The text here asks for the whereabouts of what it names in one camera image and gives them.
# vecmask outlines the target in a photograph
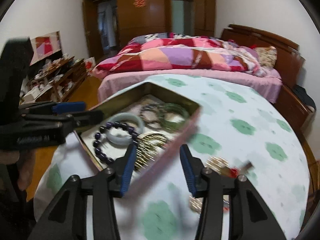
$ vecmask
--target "wooden wardrobe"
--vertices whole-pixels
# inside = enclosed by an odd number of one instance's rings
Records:
[[[90,56],[103,53],[98,33],[97,6],[102,0],[84,0],[84,26]],[[172,0],[145,0],[146,6],[136,7],[135,0],[117,0],[120,47],[132,38],[151,33],[172,31]],[[215,0],[193,0],[194,34],[214,35]]]

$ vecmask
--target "wooden headboard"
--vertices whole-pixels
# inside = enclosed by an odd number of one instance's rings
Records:
[[[275,69],[279,72],[282,82],[292,89],[305,61],[298,52],[298,44],[274,33],[247,26],[230,24],[228,27],[223,30],[221,35],[221,39],[224,41],[234,40],[238,45],[246,47],[254,44],[258,47],[276,47],[278,57]]]

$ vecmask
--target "human hand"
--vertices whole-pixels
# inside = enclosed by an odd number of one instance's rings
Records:
[[[24,162],[19,167],[19,178],[17,181],[18,187],[21,191],[25,190],[32,181],[33,169],[36,162],[35,150],[29,150],[24,154]],[[0,150],[0,164],[10,165],[19,160],[19,151],[8,152]]]

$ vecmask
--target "round table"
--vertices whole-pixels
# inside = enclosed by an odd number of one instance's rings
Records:
[[[210,156],[223,157],[231,167],[251,161],[254,169],[247,177],[273,212],[286,238],[295,238],[305,214],[309,170],[295,133],[278,111],[255,90],[225,81],[161,74],[143,82],[156,83],[202,105],[198,131],[187,142],[192,155],[203,163]],[[115,199],[122,240],[195,238],[199,214],[189,208],[190,193],[178,156],[148,190],[134,197]],[[97,172],[76,136],[70,134],[66,144],[54,153],[38,185],[34,198],[36,219],[69,176],[78,174],[85,178]],[[91,201],[89,198],[88,221],[92,219]],[[228,239],[228,225],[229,215],[225,213],[222,239]],[[87,231],[90,239],[92,226],[87,225]]]

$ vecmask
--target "purple beaded bracelet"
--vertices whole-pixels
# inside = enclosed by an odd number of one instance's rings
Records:
[[[101,126],[99,128],[99,131],[100,132],[97,132],[94,137],[95,137],[95,141],[93,142],[93,147],[95,148],[94,149],[94,153],[95,155],[98,157],[98,159],[101,161],[101,162],[104,162],[106,163],[107,165],[110,165],[114,162],[114,159],[112,158],[109,158],[107,157],[101,150],[101,148],[99,147],[100,144],[101,144],[101,135],[103,133],[105,133],[107,130],[110,130],[112,127],[114,128],[121,128],[122,130],[124,131],[127,131],[131,136],[132,136],[132,142],[138,146],[138,141],[137,141],[137,138],[139,136],[138,133],[135,132],[135,128],[132,127],[132,126],[129,126],[127,123],[119,123],[119,122],[107,122],[105,126]]]

